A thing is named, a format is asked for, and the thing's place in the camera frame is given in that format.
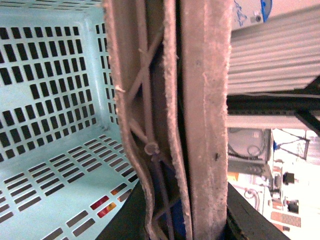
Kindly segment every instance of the corrugated metal sheet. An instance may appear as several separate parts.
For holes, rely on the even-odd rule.
[[[308,127],[295,116],[244,116],[228,115],[229,128],[257,128],[257,129],[304,129]]]
[[[320,6],[232,32],[228,93],[304,88],[320,74]]]

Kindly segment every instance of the crate floor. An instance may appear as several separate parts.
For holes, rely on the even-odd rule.
[[[138,181],[118,137],[92,126],[3,162],[0,239],[95,239]]]

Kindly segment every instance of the light blue plastic crate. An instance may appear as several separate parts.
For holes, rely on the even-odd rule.
[[[100,0],[0,0],[0,239],[95,239],[138,181]]]

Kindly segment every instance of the cable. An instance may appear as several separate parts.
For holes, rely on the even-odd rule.
[[[251,97],[261,97],[261,96],[268,96],[268,97],[288,97],[288,98],[306,98],[306,99],[320,99],[320,95],[313,95],[313,94],[290,94],[290,93],[268,93],[268,92],[259,92],[259,93],[241,93],[241,94],[230,94],[230,96],[235,95],[244,95],[244,96],[251,96]]]

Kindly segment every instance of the gray machine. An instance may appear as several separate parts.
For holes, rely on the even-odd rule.
[[[228,128],[228,171],[272,178],[268,161],[273,153],[270,129]]]

